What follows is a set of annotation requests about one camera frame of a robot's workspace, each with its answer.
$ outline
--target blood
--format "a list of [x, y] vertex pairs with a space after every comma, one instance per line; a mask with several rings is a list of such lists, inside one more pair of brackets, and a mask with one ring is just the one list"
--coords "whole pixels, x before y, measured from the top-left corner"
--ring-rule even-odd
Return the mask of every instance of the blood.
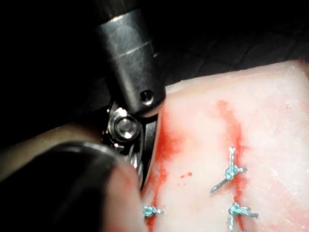
[[192, 172], [187, 173], [186, 175], [181, 175], [180, 178], [184, 178], [185, 176], [192, 176]]
[[[228, 134], [228, 142], [236, 148], [234, 164], [238, 167], [243, 167], [241, 165], [241, 157], [243, 152], [247, 149], [243, 145], [243, 134], [241, 129], [241, 123], [236, 119], [233, 110], [230, 109], [226, 101], [217, 102], [217, 108], [219, 110], [220, 117], [226, 123], [226, 131]], [[235, 175], [234, 179], [231, 181], [231, 185], [235, 186], [235, 196], [234, 201], [241, 206], [241, 198], [243, 197], [243, 189], [246, 188], [247, 179], [242, 175]], [[243, 216], [238, 215], [236, 221], [242, 231], [244, 231]]]
[[[183, 144], [184, 138], [179, 133], [173, 133], [169, 127], [169, 114], [164, 107], [161, 110], [161, 131], [159, 134], [159, 142], [157, 146], [157, 153], [153, 163], [148, 181], [144, 189], [151, 185], [154, 190], [154, 197], [151, 205], [158, 208], [158, 195], [162, 185], [166, 182], [168, 172], [165, 165], [168, 161], [172, 161], [172, 157], [180, 152], [180, 145]], [[147, 227], [149, 232], [154, 231], [156, 217], [147, 219]]]

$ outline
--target red blood stain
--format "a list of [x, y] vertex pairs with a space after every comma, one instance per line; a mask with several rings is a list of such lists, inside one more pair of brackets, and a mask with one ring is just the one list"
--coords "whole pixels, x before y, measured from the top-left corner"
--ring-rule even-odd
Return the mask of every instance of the red blood stain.
[[[228, 134], [227, 142], [230, 143], [230, 146], [236, 148], [234, 164], [238, 167], [243, 167], [241, 165], [241, 156], [247, 147], [245, 147], [243, 142], [243, 134], [241, 130], [241, 124], [236, 119], [233, 110], [231, 110], [226, 101], [219, 101], [217, 103], [220, 116], [226, 122], [226, 131]], [[234, 196], [234, 201], [240, 204], [241, 198], [243, 196], [243, 189], [246, 187], [247, 179], [245, 179], [241, 174], [235, 175], [234, 179], [231, 181], [231, 185], [235, 186], [236, 194]], [[244, 223], [241, 215], [237, 216], [236, 221], [239, 224], [239, 227], [244, 231]]]
[[[183, 137], [179, 134], [173, 133], [169, 127], [169, 114], [164, 107], [161, 110], [161, 131], [159, 135], [159, 141], [157, 146], [157, 153], [154, 160], [153, 166], [158, 167], [158, 170], [151, 170], [147, 183], [144, 189], [147, 189], [148, 185], [151, 185], [154, 189], [154, 198], [151, 205], [157, 207], [158, 205], [158, 195], [161, 186], [165, 183], [168, 172], [165, 168], [165, 163], [171, 161], [172, 157], [180, 152], [180, 145], [183, 143]], [[148, 231], [153, 232], [156, 222], [156, 217], [150, 217], [147, 219]]]
[[184, 178], [185, 176], [192, 176], [192, 172], [187, 173], [186, 175], [181, 175], [180, 178]]

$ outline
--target metal screw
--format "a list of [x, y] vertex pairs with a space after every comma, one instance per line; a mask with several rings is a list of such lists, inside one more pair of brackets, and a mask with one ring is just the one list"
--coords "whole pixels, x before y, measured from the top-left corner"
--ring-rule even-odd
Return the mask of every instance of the metal screw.
[[120, 119], [115, 124], [115, 132], [121, 138], [131, 140], [139, 134], [139, 127], [137, 123], [131, 118], [125, 117]]

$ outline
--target dark background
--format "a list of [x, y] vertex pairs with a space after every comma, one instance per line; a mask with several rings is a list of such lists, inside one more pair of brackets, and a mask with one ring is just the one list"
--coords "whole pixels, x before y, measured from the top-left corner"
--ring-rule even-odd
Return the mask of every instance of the dark background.
[[[90, 1], [12, 4], [2, 44], [1, 146], [110, 100]], [[309, 61], [308, 11], [299, 4], [149, 0], [142, 7], [166, 85], [290, 59]]]

